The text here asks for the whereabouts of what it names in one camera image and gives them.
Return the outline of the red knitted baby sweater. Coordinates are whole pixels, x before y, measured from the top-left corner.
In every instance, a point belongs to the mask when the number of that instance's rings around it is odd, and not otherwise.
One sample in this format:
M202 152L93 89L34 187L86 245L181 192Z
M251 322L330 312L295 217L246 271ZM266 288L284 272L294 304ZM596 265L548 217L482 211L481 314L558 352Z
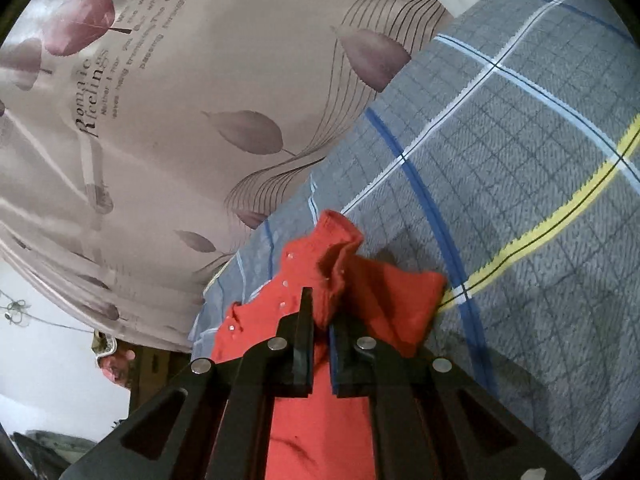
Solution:
M442 301L446 278L406 272L363 258L362 233L345 216L323 211L310 234L288 243L279 273L247 304L235 302L217 330L213 361L242 356L274 336L281 318L312 290L314 385L310 396L274 404L267 457L269 479L372 479L375 476L369 403L331 391L329 322L339 308L355 313L367 332L414 356Z

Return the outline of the brown cardboard box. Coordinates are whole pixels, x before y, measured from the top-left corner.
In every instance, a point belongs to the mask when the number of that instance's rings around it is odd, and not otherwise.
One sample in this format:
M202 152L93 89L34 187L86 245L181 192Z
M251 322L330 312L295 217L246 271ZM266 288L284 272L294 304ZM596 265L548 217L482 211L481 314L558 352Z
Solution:
M190 362L190 354L135 346L130 375L129 413L165 388Z

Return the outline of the pink patterned cloth bundle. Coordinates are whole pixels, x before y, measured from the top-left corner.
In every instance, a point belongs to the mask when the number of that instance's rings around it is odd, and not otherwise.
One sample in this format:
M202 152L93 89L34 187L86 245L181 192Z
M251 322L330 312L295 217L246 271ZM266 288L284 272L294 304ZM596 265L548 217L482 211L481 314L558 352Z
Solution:
M137 357L136 350L131 344L95 330L91 351L96 365L107 380L119 387L130 388L132 368Z

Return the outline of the grey plaid bed sheet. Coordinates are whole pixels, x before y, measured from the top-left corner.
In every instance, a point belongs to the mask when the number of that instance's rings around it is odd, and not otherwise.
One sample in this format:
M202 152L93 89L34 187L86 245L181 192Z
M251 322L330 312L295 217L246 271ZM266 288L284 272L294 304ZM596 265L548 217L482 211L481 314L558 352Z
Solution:
M608 0L480 0L370 104L205 291L193 353L322 210L445 274L428 348L585 479L639 422L639 49Z

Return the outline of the beige leaf print curtain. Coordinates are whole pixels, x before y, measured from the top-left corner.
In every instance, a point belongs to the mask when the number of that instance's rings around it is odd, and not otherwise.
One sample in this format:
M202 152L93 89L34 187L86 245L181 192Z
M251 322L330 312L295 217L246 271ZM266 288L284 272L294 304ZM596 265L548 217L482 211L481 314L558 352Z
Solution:
M439 0L1 0L1 255L189 351L205 284L450 22Z

